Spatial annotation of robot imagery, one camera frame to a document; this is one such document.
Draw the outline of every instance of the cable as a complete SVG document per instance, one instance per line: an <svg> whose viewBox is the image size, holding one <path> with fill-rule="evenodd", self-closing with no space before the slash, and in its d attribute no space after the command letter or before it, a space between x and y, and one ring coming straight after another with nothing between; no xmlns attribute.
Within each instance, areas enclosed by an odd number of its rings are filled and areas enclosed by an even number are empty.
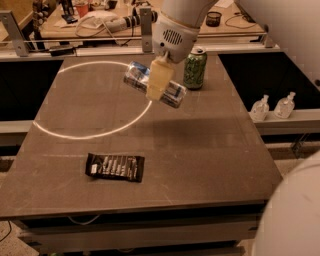
<svg viewBox="0 0 320 256"><path fill-rule="evenodd" d="M237 17L242 17L242 19L246 20L246 18L245 18L245 16L244 16L244 15L242 15L242 14L236 14L235 16L232 16L231 18L227 19L227 20L226 20L226 22L225 22L224 24L225 24L226 26L228 26L228 27L239 28L239 29L252 28L252 27L254 27L254 26L256 26L256 25L257 25L257 23L255 23L255 24L253 24L253 25L251 25L251 26L247 26L247 27L239 27L239 26L234 26L234 25L230 25L230 24L228 24L228 22L229 22L230 20L232 20L232 19L234 19L234 18L237 18Z"/></svg>
<svg viewBox="0 0 320 256"><path fill-rule="evenodd" d="M95 221L96 219L98 219L99 217L100 217L100 215L97 215L97 216L93 217L91 220L86 221L86 222L76 221L76 220L74 220L72 217L68 217L68 219L69 219L72 223L74 223L74 224L85 226L85 225L91 224L92 222L94 222L94 221Z"/></svg>
<svg viewBox="0 0 320 256"><path fill-rule="evenodd" d="M9 224L9 232L8 232L8 234L6 234L3 238L1 238L0 243L1 243L2 241L4 241L4 240L11 234L12 227L11 227L10 221L8 221L8 224Z"/></svg>

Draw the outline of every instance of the spray bottle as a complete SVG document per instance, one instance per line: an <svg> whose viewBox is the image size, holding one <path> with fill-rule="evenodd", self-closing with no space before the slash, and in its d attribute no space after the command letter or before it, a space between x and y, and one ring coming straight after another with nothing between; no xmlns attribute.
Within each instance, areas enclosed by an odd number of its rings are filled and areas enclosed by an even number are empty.
<svg viewBox="0 0 320 256"><path fill-rule="evenodd" d="M274 109L273 113L276 117L279 118L288 118L294 109L295 103L293 98L296 94L294 92L290 92L290 94L281 100L279 100L276 108Z"/></svg>
<svg viewBox="0 0 320 256"><path fill-rule="evenodd" d="M269 111L268 98L268 95L263 95L263 98L261 100L258 100L253 104L250 111L250 116L253 120L263 121L266 118Z"/></svg>

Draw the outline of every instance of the can held by gripper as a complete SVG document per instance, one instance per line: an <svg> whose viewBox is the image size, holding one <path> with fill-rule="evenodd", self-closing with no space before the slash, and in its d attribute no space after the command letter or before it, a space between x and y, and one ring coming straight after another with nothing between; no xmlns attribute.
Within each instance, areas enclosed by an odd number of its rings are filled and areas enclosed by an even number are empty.
<svg viewBox="0 0 320 256"><path fill-rule="evenodd" d="M194 47L185 60L183 85L190 90L203 86L204 72L207 64L207 53L201 47Z"/></svg>
<svg viewBox="0 0 320 256"><path fill-rule="evenodd" d="M150 69L146 66L132 61L128 65L128 69L123 77L123 81L137 89L138 91L146 94ZM170 81L167 90L163 93L160 101L173 108L178 108L187 93L187 89L175 81Z"/></svg>

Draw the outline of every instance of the gray table surface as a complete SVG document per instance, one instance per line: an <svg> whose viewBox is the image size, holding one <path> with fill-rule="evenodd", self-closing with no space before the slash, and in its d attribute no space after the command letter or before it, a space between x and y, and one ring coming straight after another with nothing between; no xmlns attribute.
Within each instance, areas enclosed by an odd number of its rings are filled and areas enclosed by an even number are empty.
<svg viewBox="0 0 320 256"><path fill-rule="evenodd" d="M111 61L149 66L153 58L66 59L35 121L79 137L124 126L148 100L122 82L125 65ZM182 82L183 63L176 68ZM142 183L88 177L88 153L144 156ZM253 204L280 180L219 57L209 54L203 88L179 109L154 102L128 129L87 140L33 125L0 188L0 219Z"/></svg>

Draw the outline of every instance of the table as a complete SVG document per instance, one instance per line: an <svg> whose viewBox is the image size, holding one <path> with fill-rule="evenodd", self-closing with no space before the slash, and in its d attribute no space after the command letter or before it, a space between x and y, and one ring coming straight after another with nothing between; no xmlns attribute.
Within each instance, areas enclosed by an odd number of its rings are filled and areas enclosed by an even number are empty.
<svg viewBox="0 0 320 256"><path fill-rule="evenodd" d="M281 176L219 57L208 54L204 87L179 109L154 102L128 129L86 140L33 125L0 188L0 219L41 252L252 238ZM66 58L35 122L78 137L126 125L149 102L122 82L121 63L153 58ZM181 83L183 64L176 68ZM144 156L142 182L86 176L88 153Z"/></svg>
<svg viewBox="0 0 320 256"><path fill-rule="evenodd" d="M154 0L150 1L152 4L152 10L157 11L160 13L160 7L162 0ZM210 11L219 11L222 13L221 18L221 24L219 27L208 27L205 22L203 23L201 30L200 30L200 36L210 36L210 35L219 35L219 34L263 34L264 30L259 26L255 25L252 26L252 23L248 23L244 19L242 19L240 16L230 20L228 24L232 26L238 26L240 28L236 27L230 27L225 24L225 21L231 17L234 16L234 13L239 12L238 7L235 4L230 5L228 8L221 8L221 7L212 7ZM131 15L130 12L128 13L128 8L126 5L124 5L121 1L119 1L117 7L112 10L113 13L117 14L119 17L124 17ZM61 21L61 14L62 14L62 8L59 6L48 18L48 21L45 22L41 29L41 36L43 39L79 39L78 36L75 34L75 27L69 27L69 28L60 28L55 26L55 24L58 21ZM85 36L87 35L90 37L95 30L90 29L81 29L80 30L81 35ZM114 36L116 38L127 38L132 36L131 29L123 30L114 33ZM141 36L141 30L140 27L136 27L134 31L134 37L140 37ZM95 36L96 38L110 38L110 35L106 32L102 32Z"/></svg>

